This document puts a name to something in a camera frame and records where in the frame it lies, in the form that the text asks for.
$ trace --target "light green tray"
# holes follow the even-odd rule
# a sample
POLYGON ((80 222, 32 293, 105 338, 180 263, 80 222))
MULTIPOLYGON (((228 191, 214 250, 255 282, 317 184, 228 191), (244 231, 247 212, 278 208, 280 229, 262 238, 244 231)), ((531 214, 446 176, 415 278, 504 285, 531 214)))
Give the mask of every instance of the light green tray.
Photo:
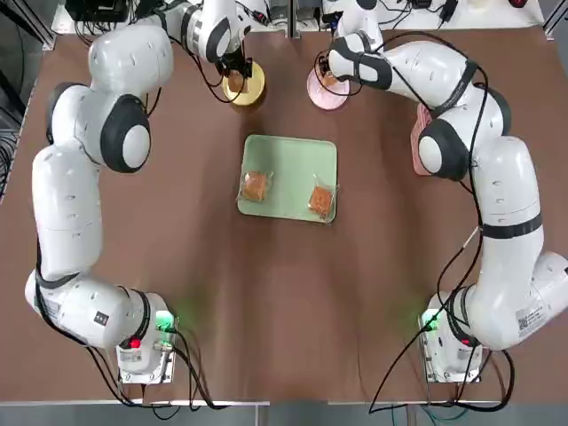
POLYGON ((308 210, 316 185, 314 176, 321 185, 337 185, 337 149, 331 142, 250 135, 245 141, 241 173, 249 171, 272 171, 272 186, 263 202, 240 197, 242 214, 321 223, 335 218, 335 202, 327 220, 308 210))

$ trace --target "packaged food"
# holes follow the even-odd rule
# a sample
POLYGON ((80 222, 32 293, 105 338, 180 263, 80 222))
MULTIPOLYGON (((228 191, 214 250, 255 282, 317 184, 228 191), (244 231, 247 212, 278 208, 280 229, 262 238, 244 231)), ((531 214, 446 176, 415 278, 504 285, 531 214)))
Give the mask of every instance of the packaged food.
POLYGON ((272 172, 248 171, 241 177, 240 196, 250 201, 262 202, 272 184, 272 172))
POLYGON ((308 209, 323 220, 331 219, 337 187, 324 185, 316 177, 316 184, 308 202, 308 209))

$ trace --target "brown table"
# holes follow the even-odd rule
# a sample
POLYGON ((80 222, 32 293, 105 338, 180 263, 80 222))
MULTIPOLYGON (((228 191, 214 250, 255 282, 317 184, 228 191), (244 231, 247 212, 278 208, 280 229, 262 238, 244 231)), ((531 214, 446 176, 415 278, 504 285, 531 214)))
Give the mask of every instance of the brown table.
MULTIPOLYGON (((511 133, 530 147, 539 178, 545 249, 568 255, 568 84, 555 45, 539 28, 443 35, 483 65, 511 104, 511 133)), ((249 110, 216 102, 176 47, 176 71, 151 118, 149 162, 134 176, 101 174, 105 250, 95 273, 164 296, 199 338, 213 399, 370 400, 414 334, 443 264, 475 224, 472 201, 457 184, 414 174, 414 102, 371 89, 332 113, 310 102, 305 79, 327 42, 324 34, 294 41, 251 34, 247 52, 264 68, 268 90, 249 110), (332 225, 237 211, 243 141, 251 133, 337 145, 341 193, 332 225)), ((24 300, 36 256, 31 162, 45 145, 46 99, 59 82, 89 81, 86 58, 72 36, 45 56, 0 208, 2 401, 111 398, 84 350, 50 331, 24 300)), ((514 400, 566 401, 567 327, 561 315, 511 351, 514 400)), ((450 390, 435 393, 445 398, 450 390)), ((500 396, 494 372, 465 394, 500 396)), ((183 367, 176 384, 150 389, 148 398, 186 398, 183 367)), ((426 399, 416 347, 379 399, 426 399)))

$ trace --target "metal frame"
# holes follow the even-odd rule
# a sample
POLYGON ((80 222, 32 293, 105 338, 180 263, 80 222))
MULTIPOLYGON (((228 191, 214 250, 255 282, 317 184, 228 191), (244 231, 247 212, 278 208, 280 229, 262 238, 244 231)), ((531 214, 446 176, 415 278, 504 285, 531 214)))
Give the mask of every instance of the metal frame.
POLYGON ((297 0, 288 0, 288 31, 286 37, 300 38, 300 32, 297 28, 297 0))
POLYGON ((564 18, 566 13, 568 12, 568 0, 561 0, 560 3, 556 6, 555 10, 550 13, 547 20, 542 25, 544 29, 544 34, 546 34, 548 40, 554 40, 552 32, 558 25, 558 23, 564 18))
POLYGON ((12 2, 22 18, 28 22, 29 26, 34 29, 37 36, 42 40, 43 50, 52 51, 55 47, 55 34, 39 19, 26 0, 12 0, 12 2))

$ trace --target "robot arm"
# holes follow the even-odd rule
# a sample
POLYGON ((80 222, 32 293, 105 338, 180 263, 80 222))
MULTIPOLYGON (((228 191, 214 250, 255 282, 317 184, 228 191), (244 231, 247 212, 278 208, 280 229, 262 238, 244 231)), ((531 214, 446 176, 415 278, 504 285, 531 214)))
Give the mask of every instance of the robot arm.
MULTIPOLYGON (((432 42, 374 51, 359 32, 337 37, 327 58, 319 62, 320 72, 330 71, 340 81, 361 82, 414 100, 418 93, 432 109, 433 118, 419 137, 422 164, 433 175, 463 179, 484 95, 484 88, 471 82, 474 64, 432 42)), ((510 123, 505 98, 488 88, 472 153, 483 219, 481 273, 476 285, 461 290, 449 302, 462 322, 451 316, 438 321, 440 338, 454 343, 444 346, 446 357, 438 363, 443 366, 438 370, 440 381, 444 381, 443 373, 465 371, 468 357, 461 354, 471 351, 476 342, 492 350, 507 349, 568 306, 568 261, 541 253, 544 234, 533 162, 522 140, 504 136, 510 123)), ((440 308, 437 297, 429 308, 440 308)), ((432 341, 438 347, 438 339, 432 341)), ((433 349, 431 357, 435 353, 440 349, 433 349)))
MULTIPOLYGON (((419 142, 422 164, 433 175, 462 180, 468 171, 469 145, 484 94, 471 82, 475 66, 458 52, 433 42, 405 43, 380 54, 369 52, 361 34, 338 37, 327 58, 320 61, 320 72, 418 100, 406 80, 433 108, 434 120, 419 142)), ((509 105, 490 88, 475 148, 507 134, 509 128, 509 105)))
POLYGON ((144 375, 163 361, 154 345, 172 327, 163 300, 90 274, 102 249, 99 172, 139 170, 150 152, 150 125, 139 97, 170 77, 173 53, 158 27, 129 26, 91 46, 91 85, 62 83, 48 106, 50 145, 33 162, 38 265, 26 299, 38 293, 55 327, 90 346, 116 346, 121 370, 144 375))
POLYGON ((219 72, 252 76, 252 59, 244 57, 241 44, 250 28, 238 18, 234 0, 206 0, 202 4, 174 2, 137 22, 162 27, 192 54, 214 63, 219 72))

